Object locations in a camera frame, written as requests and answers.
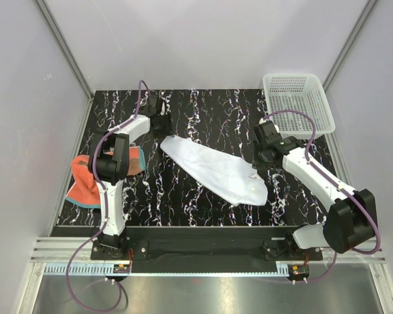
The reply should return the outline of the orange patterned towel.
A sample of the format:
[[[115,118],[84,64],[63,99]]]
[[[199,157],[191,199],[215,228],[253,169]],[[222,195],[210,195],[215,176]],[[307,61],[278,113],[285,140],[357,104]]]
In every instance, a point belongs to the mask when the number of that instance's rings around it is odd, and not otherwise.
[[[96,180],[88,170],[89,156],[78,155],[71,162],[74,183],[65,199],[85,209],[100,208],[100,193]],[[138,175],[145,171],[145,156],[141,147],[129,148],[129,169],[127,176]]]

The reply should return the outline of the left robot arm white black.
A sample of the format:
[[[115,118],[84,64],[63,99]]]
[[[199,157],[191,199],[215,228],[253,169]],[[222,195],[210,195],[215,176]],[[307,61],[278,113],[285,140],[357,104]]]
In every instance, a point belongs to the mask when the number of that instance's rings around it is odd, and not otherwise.
[[[152,133],[155,139],[173,134],[166,102],[158,96],[148,97],[127,121],[99,131],[94,138],[94,151],[89,155],[88,170],[96,180],[101,211],[100,229],[92,239],[115,259],[123,258],[128,252],[122,185],[132,163],[130,144],[147,133]]]

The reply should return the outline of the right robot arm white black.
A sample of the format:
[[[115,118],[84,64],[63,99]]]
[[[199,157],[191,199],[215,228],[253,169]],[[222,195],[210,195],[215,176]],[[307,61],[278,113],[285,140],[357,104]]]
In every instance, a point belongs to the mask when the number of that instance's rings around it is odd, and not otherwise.
[[[343,254],[377,236],[374,195],[344,183],[320,165],[306,146],[281,136],[271,121],[254,127],[252,166],[258,170],[282,168],[303,183],[327,211],[321,224],[298,227],[284,243],[286,255],[299,259],[313,247],[329,247]]]

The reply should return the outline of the white terry towel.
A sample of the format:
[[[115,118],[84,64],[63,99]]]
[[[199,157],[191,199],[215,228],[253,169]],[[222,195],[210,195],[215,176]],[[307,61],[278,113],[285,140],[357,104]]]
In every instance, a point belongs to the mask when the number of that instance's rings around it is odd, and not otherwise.
[[[268,189],[251,164],[176,135],[166,137],[161,149],[188,175],[233,206],[262,206]]]

